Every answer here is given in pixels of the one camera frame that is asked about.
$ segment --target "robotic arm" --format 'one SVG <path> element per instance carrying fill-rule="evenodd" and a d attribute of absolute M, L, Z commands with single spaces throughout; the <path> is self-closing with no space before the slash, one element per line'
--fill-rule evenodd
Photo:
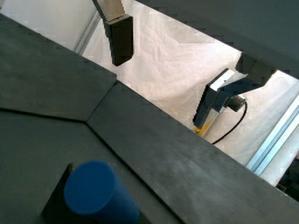
<path fill-rule="evenodd" d="M 200 136 L 208 130 L 218 113 L 226 107 L 239 111 L 247 100 L 242 94 L 262 88 L 276 71 L 244 53 L 240 55 L 236 70 L 238 73 L 226 69 L 206 86 L 192 119 L 195 132 Z"/>
<path fill-rule="evenodd" d="M 120 66 L 132 59 L 135 53 L 134 18 L 126 14 L 120 0 L 92 0 L 92 2 L 104 22 L 112 63 Z"/>

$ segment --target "black cable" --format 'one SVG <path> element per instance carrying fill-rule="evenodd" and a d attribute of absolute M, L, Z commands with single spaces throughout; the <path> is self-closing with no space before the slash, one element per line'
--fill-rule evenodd
<path fill-rule="evenodd" d="M 218 141 L 215 141 L 212 144 L 216 144 L 230 134 L 230 132 L 239 126 L 239 124 L 242 123 L 242 121 L 243 121 L 243 119 L 244 119 L 244 117 L 247 115 L 247 112 L 248 112 L 248 103 L 246 102 L 246 108 L 244 108 L 243 116 L 239 118 L 239 121 L 238 121 L 236 125 L 227 132 L 227 134 Z"/>

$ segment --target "white backdrop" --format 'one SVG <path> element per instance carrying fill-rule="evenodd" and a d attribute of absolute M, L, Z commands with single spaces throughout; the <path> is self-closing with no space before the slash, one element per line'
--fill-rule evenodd
<path fill-rule="evenodd" d="M 192 129 L 192 117 L 206 84 L 227 67 L 235 69 L 240 52 L 160 12 L 132 0 L 123 0 L 126 13 L 135 17 L 135 56 L 122 66 L 111 63 L 103 23 L 98 25 L 84 57 L 116 73 L 123 81 L 180 123 Z M 276 72 L 263 88 L 246 93 L 248 112 L 243 123 L 218 147 L 247 164 L 276 125 L 295 96 L 299 81 Z M 216 140 L 235 125 L 243 111 L 227 109 L 207 140 Z M 275 185 L 299 149 L 299 129 L 267 167 L 262 178 Z"/>
<path fill-rule="evenodd" d="M 74 50 L 95 5 L 91 0 L 0 0 L 1 13 Z"/>

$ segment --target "black panel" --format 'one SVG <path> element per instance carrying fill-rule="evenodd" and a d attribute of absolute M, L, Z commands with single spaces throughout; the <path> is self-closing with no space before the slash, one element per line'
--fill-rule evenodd
<path fill-rule="evenodd" d="M 0 108 L 86 121 L 115 81 L 107 69 L 0 14 Z"/>
<path fill-rule="evenodd" d="M 106 22 L 110 51 L 115 66 L 132 59 L 135 53 L 134 18 L 128 15 Z"/>
<path fill-rule="evenodd" d="M 296 0 L 136 1 L 299 79 Z"/>
<path fill-rule="evenodd" d="M 298 222 L 296 202 L 124 85 L 88 125 L 186 223 Z"/>
<path fill-rule="evenodd" d="M 100 224 L 91 218 L 75 214 L 64 202 L 64 186 L 72 172 L 72 164 L 68 165 L 60 177 L 60 182 L 55 187 L 51 198 L 42 211 L 42 217 L 47 224 Z"/>
<path fill-rule="evenodd" d="M 40 224 L 68 163 L 107 161 L 152 223 L 179 223 L 90 127 L 0 111 L 0 223 Z"/>

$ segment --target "white wall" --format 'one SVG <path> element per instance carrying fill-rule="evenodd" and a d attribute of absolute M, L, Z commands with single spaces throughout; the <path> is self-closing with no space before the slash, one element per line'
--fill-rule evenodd
<path fill-rule="evenodd" d="M 4 5 L 4 2 L 5 2 L 5 0 L 0 0 L 0 8 L 1 8 L 3 5 Z"/>
<path fill-rule="evenodd" d="M 91 0 L 3 1 L 3 14 L 74 50 L 96 9 Z"/>

